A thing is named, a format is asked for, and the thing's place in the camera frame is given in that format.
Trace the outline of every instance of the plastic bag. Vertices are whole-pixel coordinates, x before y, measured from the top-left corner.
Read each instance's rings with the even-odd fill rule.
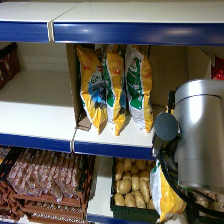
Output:
[[[125,79],[132,118],[140,129],[152,129],[153,115],[150,103],[152,89],[151,65],[138,46],[128,45],[125,55]]]
[[[44,183],[44,193],[45,194],[47,194],[48,191],[51,189],[51,185],[52,185],[52,183],[54,181],[54,178],[53,177],[55,175],[55,170],[57,168],[57,165],[58,165],[58,158],[55,157],[54,158],[54,162],[53,162],[53,164],[51,166],[50,173],[49,173],[49,175],[48,175],[48,177],[47,177],[47,179],[46,179],[46,181]]]
[[[106,86],[108,121],[115,135],[125,122],[124,59],[118,45],[108,45],[103,57],[103,79]]]
[[[59,174],[61,172],[61,167],[64,163],[64,159],[65,159],[65,153],[61,153],[61,156],[58,161],[58,165],[55,169],[54,177],[51,182],[51,188],[49,190],[49,192],[53,195],[53,197],[57,200],[58,203],[63,198],[63,194],[58,184],[59,184]]]
[[[80,61],[80,96],[90,122],[100,132],[100,125],[107,119],[105,88],[102,80],[101,49],[91,50],[76,46]]]
[[[153,204],[160,215],[158,222],[163,222],[175,213],[180,214],[185,210],[186,202],[170,187],[158,161],[156,167],[150,173],[150,187]]]
[[[46,156],[47,151],[42,151],[41,155],[37,161],[37,164],[35,165],[33,172],[30,176],[30,178],[27,180],[27,185],[29,185],[29,194],[33,195],[33,196],[39,196],[42,194],[42,189],[39,185],[39,181],[38,181],[38,172],[40,169],[40,166]]]
[[[70,189],[70,184],[72,181],[72,171],[73,171],[74,163],[75,163],[75,155],[71,154],[69,165],[68,165],[68,171],[67,171],[67,174],[65,177],[64,192],[63,192],[63,194],[67,198],[72,198],[72,196],[73,196],[73,193]]]

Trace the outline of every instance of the white shelf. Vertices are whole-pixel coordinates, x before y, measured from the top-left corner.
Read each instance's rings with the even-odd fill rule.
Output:
[[[87,209],[87,221],[100,223],[117,223],[113,219],[113,212],[110,210],[111,183],[112,183],[112,164],[113,158],[96,157],[93,174],[93,183],[90,191],[90,200]],[[183,215],[179,215],[177,220],[169,221],[167,224],[187,224]]]
[[[0,133],[71,141],[68,73],[22,71],[0,91]]]
[[[0,21],[50,22],[78,3],[5,2],[1,3]]]
[[[105,122],[102,124],[102,129],[103,130],[99,135],[97,135],[97,131],[93,125],[89,132],[78,129],[75,134],[75,141],[86,142],[88,140],[89,143],[146,148],[150,148],[152,146],[152,133],[146,133],[140,130],[130,115],[126,117],[120,136],[115,136],[109,123]]]
[[[224,2],[84,2],[55,22],[223,23]]]

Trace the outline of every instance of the potato crate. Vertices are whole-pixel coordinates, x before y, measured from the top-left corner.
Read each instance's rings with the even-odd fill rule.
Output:
[[[16,43],[11,43],[0,50],[0,89],[19,72],[17,45]]]
[[[111,200],[110,200],[110,209],[113,212],[113,216],[116,219],[125,219],[138,222],[149,222],[156,223],[159,218],[156,210],[152,209],[142,209],[142,208],[130,208],[126,206],[117,206],[115,205],[114,195],[115,192],[115,166],[116,161],[113,159],[113,168],[112,168],[112,186],[111,186]]]
[[[223,224],[224,223],[224,213],[223,219],[218,219],[215,217],[206,217],[200,216],[199,211],[195,208],[192,208],[190,205],[186,207],[186,213],[188,216],[188,222],[191,224]]]

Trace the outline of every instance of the food packaging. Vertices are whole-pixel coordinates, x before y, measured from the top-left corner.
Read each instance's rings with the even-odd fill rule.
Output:
[[[158,161],[156,167],[150,173],[150,187],[153,204],[160,215],[158,222],[163,222],[175,213],[180,214],[185,210],[186,202],[170,187]]]
[[[108,122],[119,135],[125,122],[124,59],[117,44],[108,45],[103,57],[103,80],[106,87]]]
[[[107,119],[105,88],[102,80],[101,49],[76,46],[80,62],[80,96],[90,122],[100,133],[100,125]]]
[[[128,45],[126,49],[125,79],[131,116],[138,127],[148,133],[153,124],[151,65],[148,57],[136,45]]]

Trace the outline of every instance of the packaged sausage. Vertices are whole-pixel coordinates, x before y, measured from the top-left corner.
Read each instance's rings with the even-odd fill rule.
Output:
[[[34,196],[38,196],[42,194],[42,189],[38,183],[38,172],[39,172],[40,165],[42,164],[45,158],[46,153],[47,151],[45,150],[42,151],[38,159],[38,162],[36,166],[34,167],[31,177],[27,180],[27,184],[29,185],[30,190],[32,190],[32,193]]]
[[[27,166],[28,166],[30,160],[31,160],[31,153],[28,153],[27,157],[25,158],[24,162],[22,163],[21,167],[19,168],[19,171],[18,171],[16,177],[13,180],[12,186],[17,193],[19,193],[20,185],[22,183],[23,176],[26,173]]]
[[[55,157],[54,158],[54,162],[51,166],[51,170],[50,170],[50,173],[44,183],[44,193],[47,194],[48,191],[51,189],[51,185],[53,184],[53,177],[54,177],[54,174],[55,174],[55,170],[57,168],[57,165],[58,165],[58,157]]]
[[[72,181],[72,171],[73,171],[74,162],[75,162],[75,156],[74,156],[74,154],[71,154],[68,171],[67,171],[66,178],[65,178],[65,184],[63,187],[63,189],[64,189],[63,194],[65,195],[66,198],[71,198],[73,196],[69,186]]]
[[[50,189],[50,193],[53,195],[53,197],[57,200],[57,202],[60,202],[63,198],[63,194],[61,192],[61,189],[58,185],[58,177],[59,177],[59,174],[60,174],[60,170],[61,170],[61,167],[64,163],[64,158],[65,158],[65,153],[61,153],[61,156],[59,158],[59,161],[58,161],[58,165],[56,167],[56,170],[55,170],[55,174],[54,174],[54,177],[53,177],[53,183],[51,184],[51,189]]]
[[[72,171],[72,180],[71,180],[71,191],[73,193],[73,196],[76,195],[81,174],[82,174],[82,169],[83,169],[83,156],[77,156],[77,160],[75,160],[74,168]]]
[[[47,166],[47,163],[49,162],[49,158],[51,156],[52,152],[51,151],[47,151],[47,154],[42,162],[42,164],[40,165],[40,168],[38,170],[38,183],[40,185],[40,182],[42,181],[42,177],[43,177],[43,172],[44,172],[44,169],[45,169],[45,166]]]
[[[101,49],[91,50],[76,46],[80,62],[80,96],[90,122],[100,132],[100,125],[107,119],[105,88],[102,80]]]
[[[67,153],[66,156],[65,156],[64,163],[61,167],[60,174],[58,176],[58,185],[59,185],[59,187],[61,189],[61,192],[63,194],[65,193],[65,190],[64,190],[65,178],[66,178],[66,175],[67,175],[67,172],[68,172],[69,161],[70,161],[70,154]]]
[[[32,167],[33,160],[34,160],[34,156],[31,157],[29,163],[27,164],[27,170],[25,172],[25,175],[23,177],[21,177],[21,184],[19,184],[17,187],[17,194],[26,195],[26,193],[28,191],[29,187],[26,186],[26,176],[29,173],[30,167]]]
[[[9,182],[10,185],[12,185],[12,182],[14,180],[14,178],[16,177],[20,166],[22,165],[22,163],[24,162],[26,156],[29,153],[29,149],[27,149],[24,153],[20,153],[18,159],[16,160],[13,168],[10,170],[8,177],[7,177],[7,181]]]
[[[108,45],[103,57],[108,122],[117,136],[125,122],[124,59],[118,45]]]
[[[51,165],[54,161],[54,157],[55,157],[55,152],[51,152],[50,158],[48,159],[41,176],[39,176],[39,183],[40,183],[40,186],[41,186],[43,191],[45,190],[45,185],[44,184],[45,184],[45,181],[46,181],[46,179],[49,175]]]
[[[33,172],[33,170],[35,168],[35,165],[37,164],[39,158],[40,158],[40,152],[37,151],[36,154],[35,154],[35,158],[34,158],[32,164],[30,165],[29,169],[27,170],[26,176],[24,178],[24,180],[25,180],[25,186],[26,186],[25,189],[26,190],[24,190],[24,192],[21,193],[23,195],[32,195],[31,194],[32,189],[30,189],[30,185],[28,184],[28,181],[31,178],[32,172]]]
[[[151,65],[136,45],[128,45],[126,49],[125,79],[131,116],[140,129],[149,132],[153,124]]]

